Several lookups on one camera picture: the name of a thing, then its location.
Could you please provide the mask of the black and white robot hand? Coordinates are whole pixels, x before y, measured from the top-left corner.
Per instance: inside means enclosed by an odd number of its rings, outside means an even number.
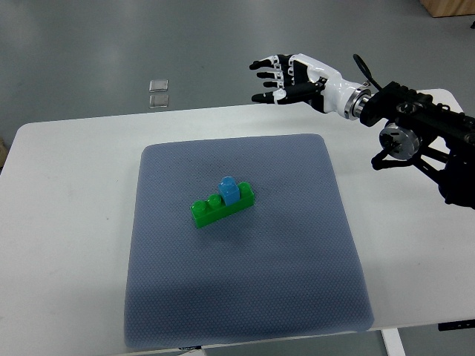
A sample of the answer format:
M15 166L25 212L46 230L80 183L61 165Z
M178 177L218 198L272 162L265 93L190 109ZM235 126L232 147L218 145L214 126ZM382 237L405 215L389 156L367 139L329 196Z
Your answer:
M269 92L255 94L256 103L289 105L304 102L320 113L355 120L371 98L368 86L349 82L341 73L304 54L276 54L254 61L250 70Z

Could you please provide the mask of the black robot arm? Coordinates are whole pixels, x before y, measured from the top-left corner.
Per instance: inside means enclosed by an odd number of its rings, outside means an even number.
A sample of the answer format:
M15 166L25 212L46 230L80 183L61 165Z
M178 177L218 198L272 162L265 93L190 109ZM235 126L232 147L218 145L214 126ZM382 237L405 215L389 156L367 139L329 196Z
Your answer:
M353 59L377 90L358 99L353 113L367 127L386 122L373 168L413 166L437 184L446 204L473 208L474 118L397 82L381 86L359 55Z

